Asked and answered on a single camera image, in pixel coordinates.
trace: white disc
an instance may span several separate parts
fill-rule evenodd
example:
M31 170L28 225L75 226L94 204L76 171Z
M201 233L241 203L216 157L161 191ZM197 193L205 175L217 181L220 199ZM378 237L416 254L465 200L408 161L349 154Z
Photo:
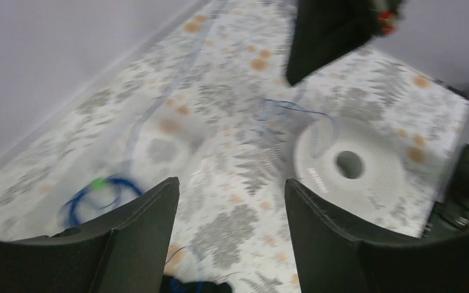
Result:
M294 167L309 189L366 220L389 212L404 193L404 169L393 144L353 118L326 118L307 127L296 143Z

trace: spool hole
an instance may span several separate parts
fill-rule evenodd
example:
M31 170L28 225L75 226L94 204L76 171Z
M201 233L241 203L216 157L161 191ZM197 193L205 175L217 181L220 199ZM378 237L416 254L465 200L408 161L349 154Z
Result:
M348 179L357 179L364 171L362 160L352 151L339 153L335 163L339 173Z

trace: red object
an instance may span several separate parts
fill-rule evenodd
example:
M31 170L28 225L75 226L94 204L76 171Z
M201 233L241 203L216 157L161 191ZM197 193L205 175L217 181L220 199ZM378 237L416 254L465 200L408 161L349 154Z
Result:
M396 14L391 11L387 11L378 15L380 26L384 35L390 35L395 32L396 28L394 23L396 21Z

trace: round white object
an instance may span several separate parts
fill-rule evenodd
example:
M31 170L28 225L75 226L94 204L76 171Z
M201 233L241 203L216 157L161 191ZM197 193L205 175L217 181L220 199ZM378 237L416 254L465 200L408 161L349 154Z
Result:
M404 193L393 144L353 118L324 118L307 127L296 143L294 167L313 192L366 220L390 211Z

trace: patterned table surface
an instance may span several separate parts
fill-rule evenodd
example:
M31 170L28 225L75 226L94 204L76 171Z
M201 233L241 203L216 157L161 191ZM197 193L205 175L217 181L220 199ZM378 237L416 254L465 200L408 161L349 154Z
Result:
M187 249L168 262L167 273L183 280L229 281L236 292L299 292L283 200L290 158L265 156L266 146L248 142L256 127L252 109L262 98L301 96L299 104L306 109L368 121L389 137L404 162L410 190L386 217L373 222L410 235L421 231L469 102L367 47L289 88L282 78L291 32L285 2L217 1L0 170L0 239L28 234L24 217L133 93L153 99L147 103L161 99L200 34L207 38L191 72L162 107L201 116L217 130L214 175L200 192L181 195L169 255ZM286 153L293 128L279 120L266 123L271 139Z

